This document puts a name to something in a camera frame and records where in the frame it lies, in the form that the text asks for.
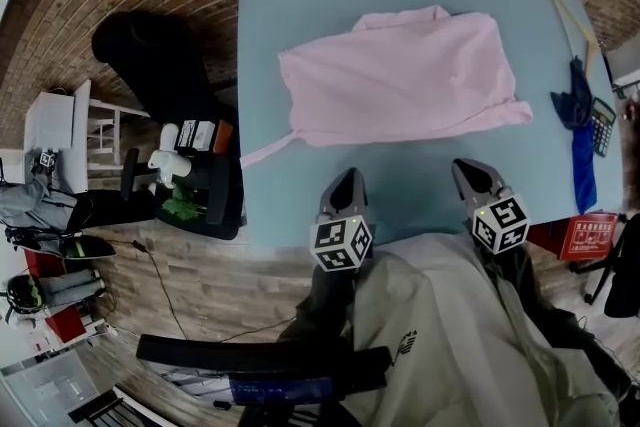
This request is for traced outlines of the red box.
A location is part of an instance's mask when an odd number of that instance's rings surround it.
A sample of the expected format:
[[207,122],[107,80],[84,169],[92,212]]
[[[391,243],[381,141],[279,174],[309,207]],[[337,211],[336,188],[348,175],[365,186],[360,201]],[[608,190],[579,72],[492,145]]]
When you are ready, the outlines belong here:
[[592,213],[532,225],[527,241],[560,261],[604,258],[612,247],[618,215]]

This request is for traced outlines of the white cabinet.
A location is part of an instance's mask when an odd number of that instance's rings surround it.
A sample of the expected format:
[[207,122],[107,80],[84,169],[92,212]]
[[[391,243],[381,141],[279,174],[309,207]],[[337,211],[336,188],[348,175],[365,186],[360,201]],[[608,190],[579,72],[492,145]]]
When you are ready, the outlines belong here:
[[42,92],[25,115],[23,150],[58,153],[56,172],[74,193],[88,189],[88,114],[91,81],[72,95]]

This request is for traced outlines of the dark grey-blue cloth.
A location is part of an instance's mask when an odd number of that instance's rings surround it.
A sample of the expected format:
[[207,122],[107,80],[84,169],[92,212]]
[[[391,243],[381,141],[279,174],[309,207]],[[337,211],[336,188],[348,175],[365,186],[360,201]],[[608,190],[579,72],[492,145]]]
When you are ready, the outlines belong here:
[[551,92],[550,97],[563,126],[570,131],[585,128],[592,117],[593,95],[581,59],[575,56],[569,63],[569,92]]

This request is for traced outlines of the orange-brown book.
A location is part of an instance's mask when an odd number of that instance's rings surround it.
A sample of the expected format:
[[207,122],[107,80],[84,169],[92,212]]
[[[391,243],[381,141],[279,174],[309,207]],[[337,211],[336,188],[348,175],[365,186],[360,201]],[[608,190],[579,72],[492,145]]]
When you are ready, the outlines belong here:
[[233,126],[224,120],[220,120],[216,125],[212,143],[212,152],[220,155],[228,154],[229,148],[232,145],[233,133]]

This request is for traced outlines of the black calculator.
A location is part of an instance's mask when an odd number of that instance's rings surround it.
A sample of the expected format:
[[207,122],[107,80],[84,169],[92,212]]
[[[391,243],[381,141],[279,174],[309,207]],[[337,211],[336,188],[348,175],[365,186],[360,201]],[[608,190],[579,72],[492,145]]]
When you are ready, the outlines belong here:
[[598,97],[593,98],[594,153],[600,157],[605,157],[608,153],[616,117],[616,113],[608,104]]

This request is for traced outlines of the black and white striped box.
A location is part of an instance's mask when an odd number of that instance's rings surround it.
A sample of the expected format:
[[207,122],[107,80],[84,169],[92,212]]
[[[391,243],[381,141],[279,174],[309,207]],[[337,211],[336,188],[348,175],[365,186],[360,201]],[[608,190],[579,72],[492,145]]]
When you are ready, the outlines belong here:
[[185,120],[180,128],[176,147],[208,151],[215,129],[216,124],[211,121]]

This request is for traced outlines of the black mesh-back office chair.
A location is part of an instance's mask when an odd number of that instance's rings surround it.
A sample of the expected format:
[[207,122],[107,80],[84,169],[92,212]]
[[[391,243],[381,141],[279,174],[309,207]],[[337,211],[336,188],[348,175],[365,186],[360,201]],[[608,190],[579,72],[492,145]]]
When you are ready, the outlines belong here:
[[240,169],[238,115],[235,108],[215,95],[193,32],[179,17],[142,11],[118,12],[108,16],[92,37],[94,57],[109,65],[125,82],[149,117],[162,127],[185,120],[220,120],[234,128],[226,155],[208,151],[175,149],[191,161],[191,172],[174,178],[174,186],[196,190],[195,202],[206,207],[204,216],[182,221],[162,209],[172,189],[158,180],[147,163],[138,160],[139,151],[128,151],[121,182],[121,194],[128,198],[137,176],[155,177],[156,219],[184,231],[219,240],[232,240],[241,226],[244,199]]

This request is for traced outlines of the wooden clothes hanger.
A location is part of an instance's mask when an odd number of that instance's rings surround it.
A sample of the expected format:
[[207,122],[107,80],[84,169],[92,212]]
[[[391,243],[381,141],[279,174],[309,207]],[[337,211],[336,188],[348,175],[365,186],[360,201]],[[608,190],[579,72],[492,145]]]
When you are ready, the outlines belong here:
[[577,56],[577,51],[574,48],[572,33],[568,28],[568,23],[566,21],[566,17],[569,17],[569,20],[577,27],[577,29],[581,32],[586,45],[586,54],[584,60],[584,73],[587,78],[590,77],[592,65],[594,63],[596,53],[598,50],[598,44],[595,37],[591,34],[591,32],[587,29],[587,27],[573,14],[571,9],[568,7],[564,0],[552,0],[556,12],[560,17],[562,27],[564,29],[564,33],[569,44],[569,48],[574,57]]

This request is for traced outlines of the black swivel office chair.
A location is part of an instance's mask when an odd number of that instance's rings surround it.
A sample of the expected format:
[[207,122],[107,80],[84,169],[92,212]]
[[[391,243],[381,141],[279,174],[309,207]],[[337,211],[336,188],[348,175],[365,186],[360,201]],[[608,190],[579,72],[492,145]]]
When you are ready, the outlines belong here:
[[569,270],[576,274],[603,270],[594,292],[584,295],[588,305],[595,303],[609,275],[613,274],[604,315],[613,319],[640,318],[640,211],[630,218],[620,215],[619,220],[623,229],[608,255],[585,266],[571,262]]

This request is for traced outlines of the green leafy plant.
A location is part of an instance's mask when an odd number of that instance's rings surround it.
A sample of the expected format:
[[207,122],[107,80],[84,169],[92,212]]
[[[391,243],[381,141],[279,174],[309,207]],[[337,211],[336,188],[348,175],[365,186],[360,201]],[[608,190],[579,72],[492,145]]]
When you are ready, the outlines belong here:
[[194,220],[206,213],[206,207],[196,203],[195,199],[196,190],[175,185],[171,196],[162,204],[162,209],[182,221]]

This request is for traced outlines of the pink shirt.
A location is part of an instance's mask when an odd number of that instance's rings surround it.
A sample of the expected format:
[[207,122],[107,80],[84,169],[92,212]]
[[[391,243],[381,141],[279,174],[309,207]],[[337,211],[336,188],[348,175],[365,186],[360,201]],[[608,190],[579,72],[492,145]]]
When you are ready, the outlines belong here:
[[291,131],[242,157],[244,168],[296,139],[313,147],[422,141],[533,119],[486,13],[451,15],[439,5],[370,13],[278,59]]

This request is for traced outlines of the person's beige vest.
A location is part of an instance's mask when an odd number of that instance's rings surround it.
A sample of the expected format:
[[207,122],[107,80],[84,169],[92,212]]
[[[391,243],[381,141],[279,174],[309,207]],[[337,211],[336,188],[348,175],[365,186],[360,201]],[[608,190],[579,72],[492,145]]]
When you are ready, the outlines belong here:
[[465,236],[378,247],[353,336],[392,356],[384,387],[343,402],[361,427],[622,427],[586,354],[553,347]]

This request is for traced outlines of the red cabinet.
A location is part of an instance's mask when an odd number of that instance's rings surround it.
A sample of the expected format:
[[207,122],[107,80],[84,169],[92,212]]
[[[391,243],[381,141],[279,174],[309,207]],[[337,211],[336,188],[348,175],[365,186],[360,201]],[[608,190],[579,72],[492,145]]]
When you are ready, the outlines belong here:
[[[66,269],[56,256],[25,250],[25,258],[30,274],[37,278],[64,276]],[[42,310],[44,322],[61,343],[68,343],[86,333],[80,313],[75,305],[45,308]]]

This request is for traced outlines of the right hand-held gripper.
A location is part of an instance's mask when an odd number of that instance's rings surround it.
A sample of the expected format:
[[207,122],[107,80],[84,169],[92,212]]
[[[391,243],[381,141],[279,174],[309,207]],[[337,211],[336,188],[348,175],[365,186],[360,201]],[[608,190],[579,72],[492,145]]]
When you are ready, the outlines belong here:
[[452,175],[465,209],[472,215],[472,236],[497,255],[523,243],[529,216],[522,197],[499,172],[480,161],[457,158]]

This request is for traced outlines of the white hair dryer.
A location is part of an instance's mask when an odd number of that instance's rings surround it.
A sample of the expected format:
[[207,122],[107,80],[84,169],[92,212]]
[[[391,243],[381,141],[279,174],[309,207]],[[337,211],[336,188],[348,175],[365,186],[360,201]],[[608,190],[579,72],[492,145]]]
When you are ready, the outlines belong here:
[[147,166],[155,171],[158,180],[166,188],[174,188],[174,178],[184,178],[191,172],[191,161],[181,156],[175,149],[180,129],[176,124],[167,123],[160,133],[159,147],[154,150]]

